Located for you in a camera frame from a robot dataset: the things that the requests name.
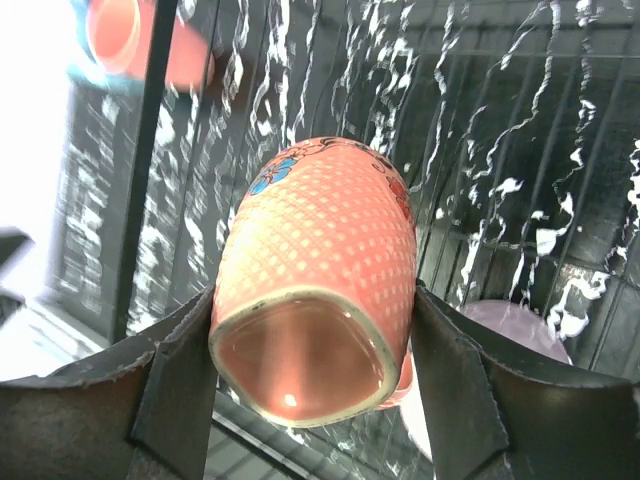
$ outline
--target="mug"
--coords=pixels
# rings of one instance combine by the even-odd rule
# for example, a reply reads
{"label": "mug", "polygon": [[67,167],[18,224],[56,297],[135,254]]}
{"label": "mug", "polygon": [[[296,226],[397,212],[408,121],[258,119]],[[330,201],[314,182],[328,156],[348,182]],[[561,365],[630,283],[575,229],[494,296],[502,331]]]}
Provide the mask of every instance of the mug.
{"label": "mug", "polygon": [[[92,0],[86,16],[89,50],[109,75],[143,81],[147,72],[156,7],[148,0]],[[165,81],[188,91],[202,84],[209,55],[206,82],[213,78],[214,59],[207,42],[176,18]]]}
{"label": "mug", "polygon": [[74,81],[88,83],[98,88],[124,95],[140,95],[144,90],[144,82],[126,74],[110,74],[95,58],[95,49],[87,38],[87,21],[89,9],[97,4],[89,0],[68,0],[67,10],[60,13],[61,20],[56,23],[59,38],[69,44],[75,43],[77,48],[67,54],[67,74]]}
{"label": "mug", "polygon": [[389,161],[343,138],[297,143],[265,166],[235,217],[211,356],[274,423],[365,412],[398,385],[415,278],[408,191]]}
{"label": "mug", "polygon": [[402,404],[404,398],[411,391],[414,371],[413,354],[407,350],[404,360],[402,361],[402,367],[400,367],[400,380],[398,380],[395,391],[387,400],[378,405],[376,410],[387,410],[388,408],[397,407]]}

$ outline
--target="metal rod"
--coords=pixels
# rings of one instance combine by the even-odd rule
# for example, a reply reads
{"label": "metal rod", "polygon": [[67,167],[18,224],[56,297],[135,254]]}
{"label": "metal rod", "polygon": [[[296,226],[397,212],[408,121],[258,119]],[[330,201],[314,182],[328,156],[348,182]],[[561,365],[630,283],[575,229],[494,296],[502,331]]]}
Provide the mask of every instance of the metal rod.
{"label": "metal rod", "polygon": [[116,298],[109,331],[109,342],[116,343],[127,335],[129,305],[133,293],[140,232],[144,220],[144,204],[149,185],[149,169],[156,138],[160,103],[164,94],[164,79],[169,62],[173,24],[178,0],[158,0],[153,18],[147,73],[142,94],[142,112],[138,123],[133,173],[129,182],[127,203],[123,212],[124,232],[118,262]]}
{"label": "metal rod", "polygon": [[[184,181],[184,187],[182,190],[182,199],[180,200],[180,213],[178,214],[178,231],[176,233],[176,239],[174,242],[176,251],[182,245],[185,232],[185,212],[187,209],[187,192],[193,179],[193,175],[196,169],[196,147],[200,141],[200,132],[202,130],[202,109],[204,106],[204,92],[207,88],[207,80],[209,78],[209,63],[211,61],[211,52],[213,51],[213,44],[215,42],[216,25],[218,24],[218,12],[220,10],[220,0],[216,2],[215,10],[213,13],[213,29],[209,37],[209,47],[207,48],[207,61],[205,63],[204,71],[202,72],[202,84],[200,85],[200,91],[198,92],[198,111],[196,112],[196,121],[193,128],[193,134],[191,135],[191,148],[189,151],[189,161],[187,163],[187,176]],[[171,264],[171,274],[169,276],[169,300],[173,299],[174,290],[177,284],[178,265],[175,261],[175,254],[173,262]]]}
{"label": "metal rod", "polygon": [[[462,242],[465,242],[468,240],[468,237],[461,232],[451,232],[449,234],[449,238],[453,239],[453,240],[459,240]],[[510,243],[498,243],[495,241],[490,241],[485,239],[484,242],[482,242],[481,244],[482,247],[484,248],[491,248],[500,252],[509,252],[513,255],[516,255],[518,253],[518,245],[517,244],[510,244]],[[527,242],[524,244],[524,249],[522,251],[522,253],[524,254],[525,258],[536,258],[538,256],[537,252],[536,252],[536,245],[531,243],[531,242]],[[560,257],[557,255],[545,255],[544,257],[542,257],[545,261],[548,262],[553,262],[553,263],[558,263],[560,261]],[[577,257],[573,257],[570,255],[567,255],[567,257],[565,258],[567,263],[570,263],[576,267],[580,267],[583,268],[585,270],[590,270],[593,272],[600,272],[602,271],[602,265],[600,263],[597,262],[590,262],[587,260],[582,260],[580,258]],[[621,278],[621,275],[612,275],[613,278]],[[634,288],[636,290],[640,291],[640,286],[639,285],[635,285],[633,283],[631,283],[631,281],[629,280],[629,286],[631,288]]]}

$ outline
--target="mug rim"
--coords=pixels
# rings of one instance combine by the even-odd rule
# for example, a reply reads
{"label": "mug rim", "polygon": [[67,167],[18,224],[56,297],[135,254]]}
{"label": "mug rim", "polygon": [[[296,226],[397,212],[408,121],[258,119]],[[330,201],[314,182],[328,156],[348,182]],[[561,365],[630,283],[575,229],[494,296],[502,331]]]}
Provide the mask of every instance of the mug rim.
{"label": "mug rim", "polygon": [[[384,380],[382,380],[382,385],[380,385],[373,395],[352,407],[343,410],[340,414],[325,415],[311,420],[290,420],[267,412],[249,399],[249,395],[233,380],[233,377],[228,374],[229,370],[220,356],[219,340],[232,328],[236,327],[249,314],[255,314],[256,311],[267,306],[272,307],[296,299],[308,298],[310,293],[313,293],[315,298],[338,305],[345,312],[349,313],[351,315],[351,319],[364,330],[377,352],[378,360],[380,361],[384,373]],[[209,332],[208,344],[209,353],[218,373],[224,377],[225,381],[236,392],[238,397],[268,421],[285,427],[310,428],[328,425],[374,409],[393,395],[396,385],[400,380],[401,366],[397,364],[393,357],[393,349],[390,348],[386,339],[378,331],[371,318],[369,318],[369,316],[364,312],[364,309],[358,307],[354,302],[343,295],[315,285],[302,285],[293,288],[279,289],[258,297],[250,303],[243,303],[230,312],[224,321],[218,323],[216,326],[212,325]]]}
{"label": "mug rim", "polygon": [[[106,5],[111,1],[114,1],[114,0],[103,0],[102,4],[99,5],[98,8],[93,11],[93,17],[94,17],[93,22],[96,22],[100,18],[100,16],[103,14],[104,8],[106,8]],[[138,0],[130,0],[130,1],[134,4],[133,28],[131,29],[131,32],[129,33],[127,41],[125,42],[125,45],[122,48],[122,50],[120,50],[115,55],[109,57],[106,62],[103,60],[103,58],[100,55],[97,54],[95,50],[94,39],[96,38],[96,35],[91,34],[92,13],[89,12],[87,14],[87,19],[85,22],[85,30],[86,30],[85,35],[87,36],[87,40],[88,40],[87,44],[89,46],[89,50],[91,51],[91,54],[93,55],[95,61],[98,64],[100,64],[100,66],[105,70],[107,70],[106,68],[107,64],[109,65],[123,64],[123,63],[127,64],[127,66],[124,66],[124,67],[121,66],[118,69],[118,71],[109,72],[111,75],[118,75],[127,70],[128,64],[131,63],[131,60],[135,56],[135,49],[137,48],[138,43],[140,41],[140,23],[141,23],[140,4],[138,3]]]}

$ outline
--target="bright light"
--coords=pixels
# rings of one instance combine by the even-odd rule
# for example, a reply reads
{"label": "bright light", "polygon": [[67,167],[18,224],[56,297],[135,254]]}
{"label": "bright light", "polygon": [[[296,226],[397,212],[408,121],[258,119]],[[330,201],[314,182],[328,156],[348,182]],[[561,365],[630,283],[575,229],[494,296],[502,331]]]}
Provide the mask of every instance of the bright light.
{"label": "bright light", "polygon": [[[34,244],[2,279],[2,287],[27,299],[39,296],[47,281],[56,229],[58,181],[68,137],[67,119],[73,85],[67,75],[71,50],[77,47],[75,13],[68,0],[36,0],[29,3],[35,23],[6,22],[0,32],[5,70],[15,75],[0,78],[0,91],[42,91],[46,72],[46,102],[39,95],[6,95],[2,110],[11,122],[3,125],[6,142],[0,178],[0,227],[15,227],[29,235]],[[46,47],[33,41],[32,32],[46,38]],[[26,59],[37,58],[38,61]],[[24,125],[38,119],[38,141]]]}
{"label": "bright light", "polygon": [[289,405],[290,407],[295,407],[298,405],[298,403],[296,402],[296,397],[294,397],[293,395],[291,395],[290,393],[287,393],[284,396],[284,403],[286,403],[287,405]]}

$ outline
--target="polka dot pattern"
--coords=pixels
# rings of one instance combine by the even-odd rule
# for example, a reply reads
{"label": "polka dot pattern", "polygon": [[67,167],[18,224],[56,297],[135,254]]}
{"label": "polka dot pattern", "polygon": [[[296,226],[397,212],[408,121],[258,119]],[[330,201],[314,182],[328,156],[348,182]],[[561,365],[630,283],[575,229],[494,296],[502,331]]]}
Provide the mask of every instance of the polka dot pattern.
{"label": "polka dot pattern", "polygon": [[283,180],[244,199],[220,263],[214,326],[258,296],[316,286],[354,301],[402,363],[416,239],[389,188],[397,173],[375,163],[353,146],[334,146],[297,159]]}

